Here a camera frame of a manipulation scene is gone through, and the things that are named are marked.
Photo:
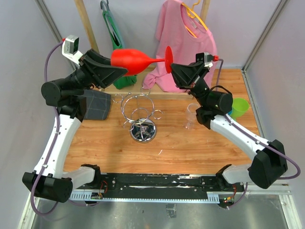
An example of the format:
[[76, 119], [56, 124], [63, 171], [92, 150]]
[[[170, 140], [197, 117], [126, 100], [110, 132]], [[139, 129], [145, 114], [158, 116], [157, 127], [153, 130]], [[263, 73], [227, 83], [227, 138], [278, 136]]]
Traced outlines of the green wine glass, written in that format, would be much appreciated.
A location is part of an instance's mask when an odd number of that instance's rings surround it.
[[236, 119], [245, 114], [249, 109], [249, 103], [243, 98], [234, 98], [232, 104], [231, 118]]

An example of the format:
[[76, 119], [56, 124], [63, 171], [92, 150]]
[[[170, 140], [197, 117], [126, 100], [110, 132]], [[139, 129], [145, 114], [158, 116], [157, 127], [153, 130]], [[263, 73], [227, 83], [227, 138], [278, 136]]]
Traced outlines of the clear wine glass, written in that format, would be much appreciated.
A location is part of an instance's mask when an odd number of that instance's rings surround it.
[[198, 104], [192, 103], [189, 104], [186, 108], [185, 115], [186, 115], [186, 122], [183, 125], [186, 129], [192, 129], [194, 123], [196, 121], [196, 110], [199, 108]]

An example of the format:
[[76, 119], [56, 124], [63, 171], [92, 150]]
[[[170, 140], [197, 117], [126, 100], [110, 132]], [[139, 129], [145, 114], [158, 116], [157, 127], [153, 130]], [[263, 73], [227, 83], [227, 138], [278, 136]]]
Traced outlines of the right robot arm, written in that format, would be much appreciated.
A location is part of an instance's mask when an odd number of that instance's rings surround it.
[[216, 173], [216, 186], [226, 191], [235, 183], [255, 183], [267, 189], [287, 171], [284, 145], [269, 141], [242, 125], [228, 113], [232, 109], [233, 95], [223, 86], [209, 88], [204, 77], [210, 66], [202, 61], [189, 65], [171, 64], [171, 73], [176, 86], [186, 89], [199, 103], [196, 118], [199, 124], [224, 136], [250, 159], [250, 164], [228, 164]]

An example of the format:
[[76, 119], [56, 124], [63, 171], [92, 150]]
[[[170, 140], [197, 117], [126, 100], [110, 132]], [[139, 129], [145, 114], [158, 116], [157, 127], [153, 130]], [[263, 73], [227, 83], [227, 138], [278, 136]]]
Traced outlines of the red wine glass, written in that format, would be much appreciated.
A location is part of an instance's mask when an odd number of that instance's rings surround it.
[[164, 58], [150, 58], [145, 53], [136, 49], [124, 49], [125, 63], [128, 64], [128, 69], [132, 73], [139, 74], [143, 72], [150, 64], [156, 62], [164, 62], [167, 73], [171, 73], [171, 64], [173, 63], [173, 52], [170, 46], [165, 49]]

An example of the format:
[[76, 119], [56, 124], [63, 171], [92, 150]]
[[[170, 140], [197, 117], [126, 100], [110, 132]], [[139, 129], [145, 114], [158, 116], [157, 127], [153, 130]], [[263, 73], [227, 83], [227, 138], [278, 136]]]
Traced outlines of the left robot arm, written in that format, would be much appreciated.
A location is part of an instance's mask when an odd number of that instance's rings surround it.
[[32, 172], [24, 173], [22, 182], [32, 198], [64, 203], [74, 189], [82, 185], [96, 189], [102, 184], [97, 165], [83, 164], [72, 172], [63, 171], [71, 142], [86, 114], [84, 90], [92, 85], [106, 88], [128, 70], [112, 66], [109, 58], [93, 49], [85, 54], [65, 50], [61, 53], [79, 67], [66, 78], [45, 82], [41, 87], [46, 104], [55, 109], [54, 128], [39, 162]]

